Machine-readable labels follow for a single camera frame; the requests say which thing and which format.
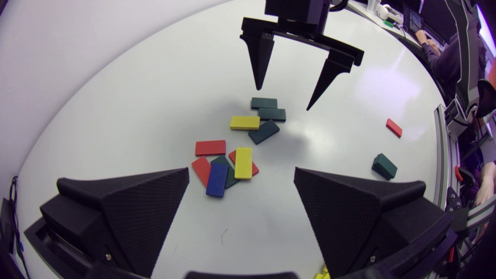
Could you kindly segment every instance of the white table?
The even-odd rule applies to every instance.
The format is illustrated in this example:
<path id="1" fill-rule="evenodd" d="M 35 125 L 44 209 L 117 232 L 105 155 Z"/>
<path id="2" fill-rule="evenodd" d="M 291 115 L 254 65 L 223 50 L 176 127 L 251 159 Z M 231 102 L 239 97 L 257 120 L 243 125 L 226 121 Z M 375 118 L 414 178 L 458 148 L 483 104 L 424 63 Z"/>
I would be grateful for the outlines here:
<path id="1" fill-rule="evenodd" d="M 263 89 L 256 91 L 239 35 L 244 16 L 276 21 L 263 14 L 264 4 L 238 0 L 184 19 L 84 85 L 21 170 L 19 229 L 40 218 L 39 206 L 58 193 L 59 177 L 103 179 L 190 166 L 199 140 L 224 139 L 228 152 L 253 147 L 260 173 L 214 199 L 190 168 L 153 278 L 182 278 L 190 270 L 295 271 L 312 278 L 323 259 L 293 184 L 295 166 L 383 180 L 371 166 L 384 153 L 398 167 L 392 182 L 423 180 L 432 200 L 433 111 L 442 98 L 417 59 L 382 28 L 352 12 L 335 12 L 325 35 L 365 55 L 307 112 L 327 52 L 276 38 Z M 253 96 L 278 98 L 288 117 L 279 133 L 259 145 L 246 132 L 229 129 L 231 116 L 256 115 L 249 106 Z M 387 118 L 403 128 L 401 139 L 385 127 Z M 53 278 L 24 235 L 21 240 L 32 278 Z"/>

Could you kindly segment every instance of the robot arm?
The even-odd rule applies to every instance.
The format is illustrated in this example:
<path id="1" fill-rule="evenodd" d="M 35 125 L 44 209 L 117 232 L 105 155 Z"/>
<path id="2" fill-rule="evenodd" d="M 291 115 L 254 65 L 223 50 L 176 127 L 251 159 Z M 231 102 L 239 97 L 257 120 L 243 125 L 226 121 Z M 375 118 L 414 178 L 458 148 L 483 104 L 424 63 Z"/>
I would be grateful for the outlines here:
<path id="1" fill-rule="evenodd" d="M 340 10 L 346 2 L 331 9 Z M 330 0 L 266 0 L 265 14 L 278 16 L 277 22 L 243 19 L 240 38 L 248 47 L 257 90 L 262 88 L 265 79 L 275 35 L 329 51 L 307 110 L 338 74 L 350 72 L 353 64 L 360 65 L 364 55 L 362 50 L 323 35 L 329 6 Z"/>

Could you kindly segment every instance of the yellow object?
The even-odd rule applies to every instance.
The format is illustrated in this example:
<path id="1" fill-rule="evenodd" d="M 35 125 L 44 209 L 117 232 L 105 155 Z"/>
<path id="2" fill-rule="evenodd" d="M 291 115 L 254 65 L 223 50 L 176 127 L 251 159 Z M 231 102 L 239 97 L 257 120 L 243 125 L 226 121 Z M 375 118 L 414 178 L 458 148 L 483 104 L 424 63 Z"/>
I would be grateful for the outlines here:
<path id="1" fill-rule="evenodd" d="M 232 130 L 258 130 L 260 116 L 233 116 L 230 127 Z"/>
<path id="2" fill-rule="evenodd" d="M 234 164 L 234 178 L 251 179 L 251 148 L 236 148 L 236 164 Z"/>

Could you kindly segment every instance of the cable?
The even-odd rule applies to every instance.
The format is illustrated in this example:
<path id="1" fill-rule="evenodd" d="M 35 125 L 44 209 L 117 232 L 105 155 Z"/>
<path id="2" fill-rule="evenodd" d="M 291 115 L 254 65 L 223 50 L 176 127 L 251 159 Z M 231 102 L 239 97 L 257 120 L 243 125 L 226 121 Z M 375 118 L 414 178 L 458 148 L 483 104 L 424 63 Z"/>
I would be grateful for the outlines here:
<path id="1" fill-rule="evenodd" d="M 400 30 L 403 31 L 403 39 L 405 39 L 406 42 L 406 34 L 405 34 L 405 30 L 403 30 L 403 26 L 400 26 Z"/>
<path id="2" fill-rule="evenodd" d="M 329 11 L 341 11 L 341 10 L 344 10 L 344 8 L 346 8 L 347 5 L 348 5 L 348 0 L 341 0 L 341 3 L 339 3 L 336 6 L 333 6 L 333 7 L 329 8 Z"/>
<path id="3" fill-rule="evenodd" d="M 8 201 L 8 204 L 10 207 L 10 219 L 12 222 L 12 226 L 14 227 L 15 247 L 17 250 L 17 254 L 24 266 L 24 270 L 26 271 L 26 276 L 28 277 L 28 279 L 31 279 L 29 277 L 28 269 L 26 268 L 26 261 L 24 260 L 24 255 L 22 254 L 23 249 L 22 249 L 22 243 L 20 241 L 19 226 L 18 226 L 19 219 L 17 218 L 17 212 L 15 210 L 17 206 L 17 176 L 14 176 L 14 178 L 12 178 L 9 195 L 10 195 L 10 200 Z"/>

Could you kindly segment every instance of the dark green block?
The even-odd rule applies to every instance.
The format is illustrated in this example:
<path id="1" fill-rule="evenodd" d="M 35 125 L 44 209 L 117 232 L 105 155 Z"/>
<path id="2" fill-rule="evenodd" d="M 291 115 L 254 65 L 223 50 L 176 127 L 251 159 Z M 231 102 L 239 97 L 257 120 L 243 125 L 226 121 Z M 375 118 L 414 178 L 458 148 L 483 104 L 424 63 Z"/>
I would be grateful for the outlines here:
<path id="1" fill-rule="evenodd" d="M 226 165 L 228 167 L 227 168 L 226 186 L 225 186 L 226 189 L 239 182 L 238 179 L 234 178 L 234 168 L 231 166 L 231 164 L 229 163 L 229 161 L 227 160 L 227 158 L 224 155 L 220 155 L 219 157 L 210 161 L 210 163 L 222 164 L 222 165 Z"/>
<path id="2" fill-rule="evenodd" d="M 387 180 L 391 179 L 391 176 L 388 175 L 387 173 L 384 173 L 382 170 L 378 169 L 376 166 L 372 165 L 372 170 L 374 170 L 376 173 L 380 174 L 382 177 L 384 177 Z"/>
<path id="3" fill-rule="evenodd" d="M 253 97 L 251 99 L 251 109 L 259 109 L 259 108 L 276 109 L 277 108 L 277 99 Z"/>
<path id="4" fill-rule="evenodd" d="M 273 134 L 279 131 L 279 127 L 274 123 L 274 121 L 269 120 L 264 124 L 260 125 L 260 129 L 251 130 L 248 132 L 249 137 L 255 142 L 255 144 L 259 144 L 262 141 L 268 139 Z"/>
<path id="5" fill-rule="evenodd" d="M 381 153 L 374 159 L 372 170 L 382 175 L 385 179 L 390 180 L 396 176 L 398 168 Z"/>
<path id="6" fill-rule="evenodd" d="M 285 109 L 267 109 L 260 108 L 258 110 L 258 116 L 260 120 L 274 120 L 279 122 L 286 122 L 286 110 Z"/>

